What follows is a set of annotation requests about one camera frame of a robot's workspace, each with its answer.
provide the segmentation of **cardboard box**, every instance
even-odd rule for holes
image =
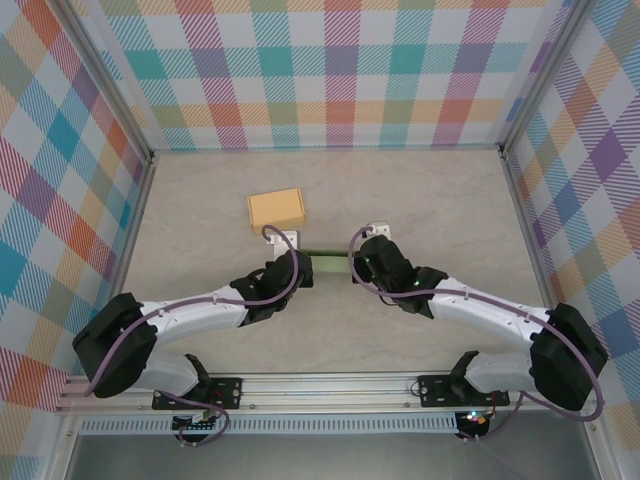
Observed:
[[[274,225],[281,230],[304,225],[304,205],[299,188],[252,195],[248,200],[253,233],[260,234],[265,225]]]

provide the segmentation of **marble-patterned surface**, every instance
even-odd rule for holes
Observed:
[[[302,189],[306,248],[346,249],[362,225],[390,223],[414,265],[488,293],[540,305],[540,294],[495,151],[162,154],[125,291],[173,299],[263,266],[272,250],[249,227],[248,195]],[[383,305],[348,275],[317,274],[265,322],[167,347],[210,372],[440,370],[498,337]]]

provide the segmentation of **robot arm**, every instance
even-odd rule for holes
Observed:
[[[205,295],[140,303],[131,293],[125,293],[111,299],[73,340],[73,348],[90,380],[127,327],[151,312],[160,313],[135,328],[122,342],[95,386],[95,395],[111,397],[136,387],[195,401],[208,400],[209,376],[197,357],[169,355],[159,348],[208,330],[251,325],[283,310],[298,287],[313,286],[311,259],[294,252],[299,267],[294,287],[280,300],[266,305],[217,303],[216,299],[244,303],[273,298],[291,282],[294,268],[290,251],[267,262],[264,269]],[[211,303],[204,301],[207,297]]]
[[[442,292],[392,298],[402,310],[501,335],[516,351],[500,355],[465,353],[450,374],[452,390],[461,400],[477,392],[518,390],[537,391],[567,410],[577,411],[584,406],[592,388],[587,372],[555,335],[529,320],[529,315],[535,316],[568,337],[597,376],[608,356],[575,308],[561,303],[547,310],[508,302],[472,289],[439,270],[413,267],[389,239],[389,228],[384,224],[372,224],[365,236],[368,239],[356,253],[354,266],[366,282],[389,293],[427,289]],[[460,296],[460,290],[468,295]],[[473,298],[474,294],[488,302]],[[513,311],[501,305],[512,307]]]

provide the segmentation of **cable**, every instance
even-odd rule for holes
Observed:
[[[509,470],[511,470],[512,472],[514,472],[516,475],[520,476],[521,478],[528,479],[528,477],[526,475],[523,475],[516,468],[512,467],[511,464],[509,462],[507,462],[504,458],[502,458],[496,452],[494,452],[493,450],[488,448],[486,445],[484,445],[484,442],[486,440],[489,440],[489,439],[499,435],[501,432],[503,432],[511,424],[511,422],[513,422],[513,420],[516,418],[516,415],[518,414],[518,411],[520,411],[520,407],[522,407],[523,401],[524,401],[524,395],[522,395],[522,392],[520,392],[520,396],[518,397],[518,400],[516,401],[516,406],[513,409],[513,411],[511,412],[511,414],[505,419],[504,422],[502,422],[498,426],[498,428],[496,428],[495,430],[492,430],[491,432],[487,433],[484,437],[482,437],[482,441],[480,441],[480,437],[478,437],[478,436],[473,437],[473,436],[469,435],[468,433],[462,432],[460,430],[458,430],[458,433],[461,436],[463,436],[465,438],[465,440],[475,440],[476,443],[478,444],[478,446],[480,448],[482,448],[485,452],[487,452],[491,457],[493,457],[494,460],[498,461],[498,463],[501,463],[502,465],[507,467]]]
[[[275,303],[281,298],[286,297],[289,294],[289,292],[293,290],[293,287],[296,286],[296,282],[298,281],[298,271],[300,266],[298,265],[298,255],[296,255],[295,248],[293,248],[293,245],[291,244],[287,236],[281,230],[277,229],[273,225],[265,225],[264,227],[262,227],[262,236],[265,238],[265,240],[267,241],[269,240],[269,237],[265,233],[267,229],[270,229],[276,232],[282,238],[284,243],[287,245],[287,248],[289,248],[289,251],[291,252],[291,257],[293,258],[293,275],[291,275],[291,281],[289,282],[289,285],[287,285],[287,288],[285,288],[275,297],[267,298],[266,300],[235,300],[233,298],[218,298],[216,300],[217,303],[226,303],[228,305],[241,305],[243,307],[260,307],[262,305],[269,305],[270,303]]]
[[[365,290],[368,290],[371,293],[374,293],[376,295],[384,295],[388,298],[409,298],[409,297],[416,297],[416,296],[420,296],[420,295],[454,295],[454,296],[458,296],[458,297],[465,297],[465,298],[472,298],[474,300],[478,300],[480,302],[483,303],[487,303],[489,305],[493,305],[494,307],[499,307],[502,308],[503,310],[506,310],[507,312],[513,313],[515,315],[518,315],[520,317],[523,317],[524,314],[523,312],[515,307],[512,307],[511,305],[508,305],[506,303],[500,302],[499,300],[495,300],[493,298],[489,298],[486,297],[484,295],[480,295],[478,293],[475,292],[466,292],[464,290],[453,290],[453,289],[448,289],[448,288],[428,288],[428,289],[424,289],[424,290],[417,290],[417,291],[413,291],[413,292],[402,292],[402,293],[390,293],[390,292],[383,292],[381,290],[378,290],[377,288],[373,288],[371,286],[369,286],[364,280],[362,280],[362,278],[360,277],[360,275],[358,275],[358,272],[355,269],[354,266],[354,251],[355,251],[355,245],[356,245],[356,241],[358,240],[359,237],[364,236],[364,234],[366,232],[369,232],[372,230],[372,227],[363,227],[360,230],[358,230],[358,232],[351,238],[351,241],[349,242],[349,267],[351,268],[351,275],[353,275],[353,278],[356,279],[356,281],[362,286],[364,287]],[[580,365],[582,365],[582,368],[584,368],[584,370],[587,372],[587,376],[589,377],[589,380],[591,381],[591,384],[593,385],[593,390],[595,391],[596,394],[596,408],[594,410],[593,413],[591,413],[590,415],[586,415],[586,416],[582,416],[582,415],[578,415],[578,414],[574,414],[571,413],[563,408],[559,408],[555,405],[553,405],[552,403],[546,402],[542,399],[536,398],[533,395],[527,393],[527,392],[520,392],[520,396],[522,397],[526,397],[529,400],[531,400],[532,402],[535,402],[539,405],[542,405],[543,407],[546,407],[560,415],[562,415],[565,418],[569,418],[570,420],[576,420],[576,421],[581,421],[581,422],[591,422],[593,420],[595,420],[596,418],[598,418],[600,415],[602,415],[602,411],[604,409],[604,395],[602,393],[602,387],[600,386],[600,382],[598,382],[598,377],[596,376],[596,374],[594,373],[593,369],[591,368],[591,365],[589,365],[589,362],[587,361],[587,359],[584,357],[584,355],[582,354],[582,352],[580,352],[580,350],[578,350],[578,348],[571,342],[571,340],[569,340],[566,335],[564,335],[562,332],[560,332],[557,328],[555,328],[553,325],[548,324],[547,322],[539,319],[538,317],[535,317],[533,315],[529,315],[528,320],[532,321],[533,323],[540,325],[542,328],[548,330],[549,332],[551,332],[553,335],[555,335],[562,343],[564,343],[564,345],[571,351],[571,353],[573,353],[573,355],[578,359],[578,362],[580,362]]]
[[[387,307],[398,307],[399,305],[396,305],[395,303],[388,303],[384,297],[382,295],[378,295],[378,298],[380,299],[380,301],[382,303],[384,303]]]
[[[416,383],[418,383],[419,381],[420,381],[420,380],[416,380],[416,381],[415,381],[415,382],[413,382],[413,383],[411,384],[411,386],[409,387],[409,391],[411,392],[411,395],[413,395],[414,397],[419,397],[419,396],[420,396],[420,394],[419,394],[419,393],[416,393],[416,392],[414,392],[414,391],[413,391],[413,387],[414,387],[414,386],[416,385]]]
[[[219,402],[220,402],[220,403],[219,403],[220,408],[225,408],[225,407],[224,407],[224,402],[222,401],[222,400],[223,400],[222,394],[221,394],[219,391],[217,391],[217,390],[214,390],[214,391],[213,391],[213,393],[214,393],[215,395],[217,395],[217,396],[218,396],[218,398],[220,399],[220,400],[219,400]],[[211,397],[211,403],[214,403],[214,404],[215,404],[213,397]]]
[[[230,305],[240,305],[240,306],[246,306],[246,307],[254,307],[254,306],[268,305],[270,303],[277,302],[281,298],[283,298],[286,295],[288,295],[289,292],[295,286],[296,281],[298,280],[298,272],[299,272],[298,255],[296,255],[295,249],[293,248],[293,245],[291,244],[291,242],[289,241],[287,236],[282,231],[280,231],[278,228],[274,227],[273,225],[265,225],[264,227],[262,227],[262,236],[265,239],[269,240],[269,237],[265,233],[267,229],[273,230],[280,237],[282,237],[282,240],[284,241],[284,243],[287,244],[287,247],[289,247],[289,251],[291,252],[291,256],[293,257],[293,275],[291,276],[291,281],[289,282],[289,285],[287,285],[287,287],[284,290],[282,290],[282,292],[277,294],[275,297],[271,297],[271,298],[268,298],[266,300],[252,300],[252,301],[234,300],[234,299],[228,299],[228,298],[215,299],[215,298],[213,298],[211,296],[195,297],[195,298],[189,298],[187,300],[180,300],[178,302],[172,303],[171,305],[165,305],[162,308],[158,308],[157,310],[154,310],[152,312],[147,313],[146,315],[140,317],[135,322],[133,322],[131,325],[129,325],[118,336],[116,341],[113,342],[113,345],[111,345],[111,348],[109,349],[107,354],[104,356],[104,359],[102,360],[102,363],[98,367],[98,370],[96,370],[96,373],[94,374],[93,379],[91,380],[91,383],[89,383],[89,387],[87,387],[87,389],[85,390],[84,396],[88,397],[96,389],[96,386],[98,385],[100,380],[102,380],[102,376],[104,375],[105,370],[109,366],[109,363],[113,359],[113,356],[118,351],[118,348],[120,348],[122,343],[126,340],[126,338],[129,335],[131,335],[131,332],[133,332],[136,328],[138,328],[140,325],[145,323],[147,320],[150,320],[150,319],[158,316],[161,313],[161,311],[171,312],[171,311],[176,310],[176,309],[181,308],[181,307],[187,307],[189,305],[199,305],[199,304],[203,304],[203,303],[211,303],[213,305],[216,305],[218,303],[227,303],[227,304],[230,304]]]
[[[222,428],[218,432],[210,433],[199,442],[187,442],[182,437],[182,432],[186,427],[180,428],[178,430],[178,439],[182,442],[182,445],[186,445],[188,447],[199,447],[201,445],[206,445],[207,443],[211,443],[217,438],[220,438],[220,436],[222,436],[225,430],[229,428],[229,422],[231,421],[231,419],[229,418],[229,414],[224,408],[220,408],[217,405],[213,405],[209,403],[194,402],[193,400],[187,400],[186,398],[181,398],[181,397],[178,397],[177,395],[174,395],[168,392],[160,392],[160,393],[162,393],[165,397],[170,398],[171,400],[175,400],[176,402],[184,403],[185,405],[191,405],[192,407],[206,408],[207,410],[218,412],[224,417],[224,425],[222,426]]]

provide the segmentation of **colorful plaid backdrop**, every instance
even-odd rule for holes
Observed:
[[[0,0],[0,478],[33,478],[142,161],[44,0]]]
[[[556,18],[554,19],[551,28],[547,32],[547,36],[545,37],[544,42],[542,43],[542,46],[538,51],[538,54],[536,55],[536,59],[531,64],[531,68],[529,69],[529,72],[527,73],[527,76],[522,83],[522,86],[520,87],[518,97],[516,98],[515,102],[513,102],[511,110],[509,110],[507,120],[506,122],[504,122],[502,130],[500,131],[500,135],[498,136],[498,143],[502,144],[506,140],[507,134],[509,133],[509,131],[511,130],[511,126],[513,125],[513,121],[520,111],[522,102],[524,102],[524,100],[529,95],[529,92],[531,91],[531,88],[538,78],[538,74],[540,73],[544,62],[546,61],[547,56],[553,48],[553,42],[556,41],[558,34],[562,30],[562,27],[564,26],[564,23],[575,4],[576,0],[563,0],[562,6],[560,7],[560,10],[556,15]]]
[[[562,3],[74,0],[172,149],[493,144]]]
[[[640,0],[600,1],[510,162],[557,299],[613,358],[607,414],[640,467]]]

